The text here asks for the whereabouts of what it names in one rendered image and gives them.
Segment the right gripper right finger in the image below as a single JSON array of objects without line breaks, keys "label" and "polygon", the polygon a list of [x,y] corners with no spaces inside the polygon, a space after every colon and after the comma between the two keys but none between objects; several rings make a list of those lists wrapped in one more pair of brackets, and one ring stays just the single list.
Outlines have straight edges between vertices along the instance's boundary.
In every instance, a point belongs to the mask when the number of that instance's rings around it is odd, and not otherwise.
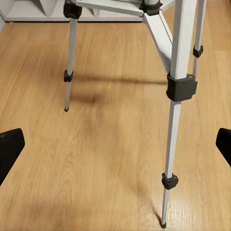
[{"label": "right gripper right finger", "polygon": [[216,146],[231,167],[231,130],[220,128],[218,131]]}]

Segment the camera tripod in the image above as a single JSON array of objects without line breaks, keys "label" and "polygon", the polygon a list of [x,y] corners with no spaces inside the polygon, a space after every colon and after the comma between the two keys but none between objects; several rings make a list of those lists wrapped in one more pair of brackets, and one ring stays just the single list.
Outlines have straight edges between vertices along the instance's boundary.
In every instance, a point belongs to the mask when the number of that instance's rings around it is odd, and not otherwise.
[{"label": "camera tripod", "polygon": [[[94,8],[109,12],[123,13],[142,17],[151,33],[156,48],[167,72],[170,99],[169,123],[167,134],[167,152],[165,172],[162,174],[164,185],[161,228],[166,228],[166,214],[169,190],[176,187],[178,177],[172,172],[181,102],[196,94],[198,81],[196,72],[198,58],[203,53],[201,45],[205,9],[207,0],[199,0],[196,25],[196,37],[193,48],[193,74],[188,74],[188,62],[192,40],[194,16],[197,0],[64,0],[64,16],[70,18],[68,66],[64,72],[67,82],[66,108],[69,110],[71,81],[73,78],[73,59],[76,42],[77,20],[82,15],[82,8]],[[173,34],[171,34],[162,12],[175,6]]]}]

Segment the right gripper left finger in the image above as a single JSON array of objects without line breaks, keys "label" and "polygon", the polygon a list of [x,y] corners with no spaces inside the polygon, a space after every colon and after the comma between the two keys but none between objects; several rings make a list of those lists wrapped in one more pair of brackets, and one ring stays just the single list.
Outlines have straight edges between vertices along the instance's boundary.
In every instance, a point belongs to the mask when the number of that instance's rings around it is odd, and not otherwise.
[{"label": "right gripper left finger", "polygon": [[0,185],[25,147],[21,128],[0,133]]}]

